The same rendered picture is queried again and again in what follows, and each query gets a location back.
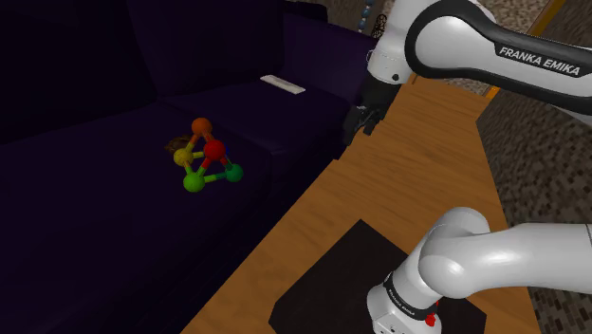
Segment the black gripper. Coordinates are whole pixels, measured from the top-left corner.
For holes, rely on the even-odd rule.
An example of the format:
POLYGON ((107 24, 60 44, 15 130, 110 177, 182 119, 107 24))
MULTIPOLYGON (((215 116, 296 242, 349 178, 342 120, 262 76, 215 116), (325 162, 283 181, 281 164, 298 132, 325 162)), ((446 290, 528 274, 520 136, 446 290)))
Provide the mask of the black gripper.
POLYGON ((350 108, 342 124, 343 143, 350 145, 361 127, 363 133, 370 136, 378 122, 385 118, 400 89, 400 83, 385 83, 367 73, 356 106, 350 108))

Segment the white remote control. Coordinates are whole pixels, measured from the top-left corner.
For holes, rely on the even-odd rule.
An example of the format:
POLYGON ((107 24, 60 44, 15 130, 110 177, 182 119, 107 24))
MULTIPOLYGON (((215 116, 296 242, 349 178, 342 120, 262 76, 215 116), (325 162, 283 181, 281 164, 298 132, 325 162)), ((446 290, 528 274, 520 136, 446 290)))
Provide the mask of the white remote control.
POLYGON ((288 82, 284 79, 278 78, 274 75, 262 76, 260 80, 267 84, 272 84, 278 88, 281 88, 293 95, 298 95, 305 92, 305 89, 303 87, 300 87, 295 83, 288 82))

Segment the beaded lamp stand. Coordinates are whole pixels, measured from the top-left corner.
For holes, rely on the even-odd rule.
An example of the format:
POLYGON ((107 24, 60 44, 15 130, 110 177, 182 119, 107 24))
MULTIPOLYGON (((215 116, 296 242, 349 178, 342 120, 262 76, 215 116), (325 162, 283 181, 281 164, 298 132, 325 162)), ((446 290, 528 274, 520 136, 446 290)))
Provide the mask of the beaded lamp stand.
POLYGON ((378 39, 384 32, 387 15, 383 13, 385 0, 362 0, 361 18, 357 31, 378 39))

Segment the colourful ball and stick toy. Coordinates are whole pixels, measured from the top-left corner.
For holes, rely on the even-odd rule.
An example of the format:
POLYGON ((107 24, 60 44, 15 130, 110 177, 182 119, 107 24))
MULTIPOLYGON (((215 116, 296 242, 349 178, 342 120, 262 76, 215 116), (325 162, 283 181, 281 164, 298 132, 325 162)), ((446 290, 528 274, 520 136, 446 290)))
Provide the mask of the colourful ball and stick toy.
POLYGON ((239 164, 229 159, 226 145, 213 136, 212 123, 206 118, 197 118, 193 120, 191 129, 192 135, 187 143, 173 152, 174 163, 183 167, 186 173, 183 178, 184 189, 190 193, 198 193, 207 183, 217 180, 240 181, 244 171, 239 164), (213 162, 219 162, 224 170, 207 175, 213 162))

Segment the small brown object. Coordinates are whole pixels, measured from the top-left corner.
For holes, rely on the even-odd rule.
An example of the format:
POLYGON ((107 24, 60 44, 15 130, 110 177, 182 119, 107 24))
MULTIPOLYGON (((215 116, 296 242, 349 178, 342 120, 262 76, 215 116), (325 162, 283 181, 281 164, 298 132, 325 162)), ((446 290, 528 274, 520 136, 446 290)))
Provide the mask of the small brown object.
POLYGON ((175 137, 164 146, 164 149, 173 155, 178 149, 185 149, 191 138, 191 135, 175 137))

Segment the dark purple sofa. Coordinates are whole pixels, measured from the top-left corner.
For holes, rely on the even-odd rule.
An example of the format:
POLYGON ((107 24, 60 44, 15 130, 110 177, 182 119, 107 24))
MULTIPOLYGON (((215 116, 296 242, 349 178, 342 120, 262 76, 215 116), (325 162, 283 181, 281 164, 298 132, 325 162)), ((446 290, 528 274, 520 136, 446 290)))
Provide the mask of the dark purple sofa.
POLYGON ((306 10, 0 0, 0 334, 175 334, 215 293, 344 148, 375 41, 306 10), (240 181, 184 189, 197 118, 240 181))

